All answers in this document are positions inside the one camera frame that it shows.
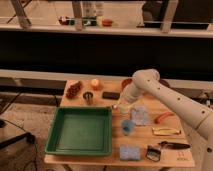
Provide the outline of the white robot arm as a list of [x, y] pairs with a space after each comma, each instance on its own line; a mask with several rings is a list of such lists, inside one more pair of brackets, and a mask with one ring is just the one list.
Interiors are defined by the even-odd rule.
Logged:
[[121, 93], [119, 111], [128, 113], [144, 92], [150, 93], [207, 140], [201, 171], [210, 171], [213, 169], [213, 109], [164, 86], [159, 80], [160, 74], [155, 69], [136, 71], [132, 82]]

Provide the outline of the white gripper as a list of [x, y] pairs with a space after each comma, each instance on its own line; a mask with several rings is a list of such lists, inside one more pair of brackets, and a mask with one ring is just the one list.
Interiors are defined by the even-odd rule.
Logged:
[[131, 111], [132, 104], [128, 103], [125, 99], [119, 99], [112, 105], [112, 108], [118, 110], [121, 114], [128, 114]]

